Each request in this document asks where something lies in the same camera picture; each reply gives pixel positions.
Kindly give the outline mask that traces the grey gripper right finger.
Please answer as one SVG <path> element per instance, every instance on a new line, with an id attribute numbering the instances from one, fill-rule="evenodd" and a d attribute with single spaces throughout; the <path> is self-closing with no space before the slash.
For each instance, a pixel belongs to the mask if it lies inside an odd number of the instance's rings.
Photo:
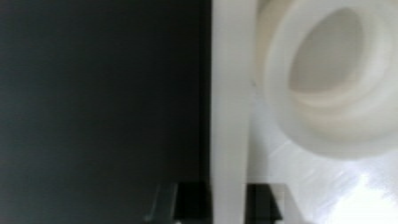
<path id="1" fill-rule="evenodd" d="M 298 205 L 284 184 L 247 184 L 245 224 L 305 224 Z"/>

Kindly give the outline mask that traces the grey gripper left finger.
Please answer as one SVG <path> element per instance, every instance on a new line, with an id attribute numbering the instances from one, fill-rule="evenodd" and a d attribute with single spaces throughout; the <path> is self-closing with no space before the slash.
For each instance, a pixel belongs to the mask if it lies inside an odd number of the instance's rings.
<path id="1" fill-rule="evenodd" d="M 142 224 L 211 224 L 211 194 L 204 182 L 158 186 Z"/>

